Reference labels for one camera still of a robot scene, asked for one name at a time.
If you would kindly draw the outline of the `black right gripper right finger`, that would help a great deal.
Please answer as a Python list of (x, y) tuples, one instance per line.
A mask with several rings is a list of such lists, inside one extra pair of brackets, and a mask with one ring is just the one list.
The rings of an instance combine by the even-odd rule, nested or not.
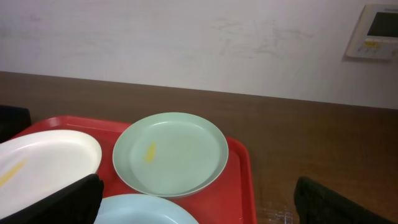
[(308, 177), (294, 192), (300, 224), (394, 224)]

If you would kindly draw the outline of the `light blue plate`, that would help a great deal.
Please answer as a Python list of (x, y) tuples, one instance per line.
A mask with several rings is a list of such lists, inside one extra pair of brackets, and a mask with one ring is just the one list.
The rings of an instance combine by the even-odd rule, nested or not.
[(145, 194), (122, 194), (102, 200), (95, 224), (198, 224), (176, 203)]

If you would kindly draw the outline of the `white plate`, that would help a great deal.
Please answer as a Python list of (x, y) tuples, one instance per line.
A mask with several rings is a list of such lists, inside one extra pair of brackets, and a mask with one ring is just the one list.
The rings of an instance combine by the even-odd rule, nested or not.
[(28, 134), (1, 144), (1, 217), (97, 172), (99, 142), (73, 130)]

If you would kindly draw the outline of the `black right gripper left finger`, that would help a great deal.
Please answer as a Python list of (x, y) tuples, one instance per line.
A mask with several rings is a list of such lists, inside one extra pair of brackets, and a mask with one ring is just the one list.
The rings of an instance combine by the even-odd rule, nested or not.
[(104, 182), (90, 174), (48, 197), (1, 219), (1, 224), (93, 224)]

